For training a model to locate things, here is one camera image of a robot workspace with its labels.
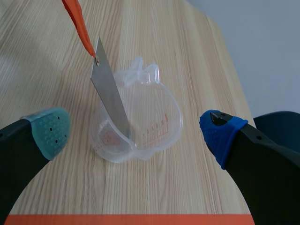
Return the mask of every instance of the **orange ribbon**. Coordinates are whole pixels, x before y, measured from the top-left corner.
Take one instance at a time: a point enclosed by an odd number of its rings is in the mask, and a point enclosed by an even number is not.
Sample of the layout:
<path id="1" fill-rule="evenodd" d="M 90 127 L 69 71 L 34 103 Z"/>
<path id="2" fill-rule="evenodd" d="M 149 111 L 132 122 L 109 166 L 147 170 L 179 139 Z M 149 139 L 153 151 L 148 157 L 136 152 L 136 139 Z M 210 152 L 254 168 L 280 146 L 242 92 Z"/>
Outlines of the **orange ribbon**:
<path id="1" fill-rule="evenodd" d="M 77 33 L 79 35 L 79 38 L 81 39 L 84 48 L 88 51 L 88 53 L 91 56 L 95 58 L 96 53 L 90 42 L 90 37 L 84 24 L 83 14 L 78 0 L 62 0 L 62 3 L 64 4 L 67 12 L 69 13 L 76 27 Z"/>

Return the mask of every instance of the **red measurement markings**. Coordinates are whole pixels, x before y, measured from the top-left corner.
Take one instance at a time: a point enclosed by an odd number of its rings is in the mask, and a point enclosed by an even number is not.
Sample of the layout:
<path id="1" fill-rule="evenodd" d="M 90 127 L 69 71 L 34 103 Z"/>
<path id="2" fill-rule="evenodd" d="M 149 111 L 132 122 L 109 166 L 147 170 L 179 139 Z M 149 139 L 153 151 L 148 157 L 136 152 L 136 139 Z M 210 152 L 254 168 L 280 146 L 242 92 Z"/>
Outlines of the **red measurement markings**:
<path id="1" fill-rule="evenodd" d="M 151 126 L 151 131 L 147 129 L 147 135 L 143 134 L 143 144 L 148 146 L 149 144 L 156 143 L 159 139 L 163 138 L 169 131 L 168 116 L 165 114 L 165 120 L 161 120 L 160 123 L 155 123 L 155 129 Z"/>

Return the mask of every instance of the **knife blade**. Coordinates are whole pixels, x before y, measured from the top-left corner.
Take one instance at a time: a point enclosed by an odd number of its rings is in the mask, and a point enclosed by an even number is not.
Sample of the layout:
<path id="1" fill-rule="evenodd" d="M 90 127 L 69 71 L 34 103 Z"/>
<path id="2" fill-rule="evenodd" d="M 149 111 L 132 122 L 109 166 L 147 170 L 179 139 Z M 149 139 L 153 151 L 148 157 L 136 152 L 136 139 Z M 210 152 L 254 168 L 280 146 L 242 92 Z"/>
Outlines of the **knife blade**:
<path id="1" fill-rule="evenodd" d="M 90 79 L 117 129 L 129 138 L 129 122 L 100 37 Z"/>

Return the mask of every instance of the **teal gripper pad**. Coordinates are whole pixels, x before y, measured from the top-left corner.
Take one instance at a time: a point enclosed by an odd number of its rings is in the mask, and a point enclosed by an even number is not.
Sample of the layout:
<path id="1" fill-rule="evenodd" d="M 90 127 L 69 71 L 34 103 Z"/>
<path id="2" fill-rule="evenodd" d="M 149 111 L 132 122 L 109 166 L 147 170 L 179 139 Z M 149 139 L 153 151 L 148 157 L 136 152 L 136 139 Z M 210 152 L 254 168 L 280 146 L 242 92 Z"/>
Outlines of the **teal gripper pad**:
<path id="1" fill-rule="evenodd" d="M 65 109 L 55 107 L 21 119 L 31 123 L 32 136 L 48 160 L 54 159 L 67 144 L 71 119 Z"/>

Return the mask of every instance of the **white wall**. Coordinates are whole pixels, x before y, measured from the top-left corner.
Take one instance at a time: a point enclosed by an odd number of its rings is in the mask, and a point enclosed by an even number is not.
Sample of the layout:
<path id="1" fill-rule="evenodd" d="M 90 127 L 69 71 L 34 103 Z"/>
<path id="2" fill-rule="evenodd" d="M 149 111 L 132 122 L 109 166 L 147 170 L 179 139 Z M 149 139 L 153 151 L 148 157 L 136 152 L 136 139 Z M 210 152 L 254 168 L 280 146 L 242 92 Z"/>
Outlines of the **white wall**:
<path id="1" fill-rule="evenodd" d="M 221 28 L 252 116 L 300 113 L 300 0 L 188 0 Z"/>

